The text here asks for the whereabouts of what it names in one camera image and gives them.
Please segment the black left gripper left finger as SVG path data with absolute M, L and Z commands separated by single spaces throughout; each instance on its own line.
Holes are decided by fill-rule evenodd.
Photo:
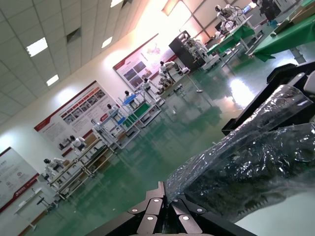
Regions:
M 157 189 L 146 192 L 145 200 L 114 219 L 94 229 L 89 236 L 144 236 L 152 235 L 165 203 L 163 182 Z

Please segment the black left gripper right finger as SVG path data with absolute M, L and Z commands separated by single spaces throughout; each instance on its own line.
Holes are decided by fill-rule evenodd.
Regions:
M 249 236 L 250 232 L 179 195 L 169 205 L 172 220 L 191 236 Z

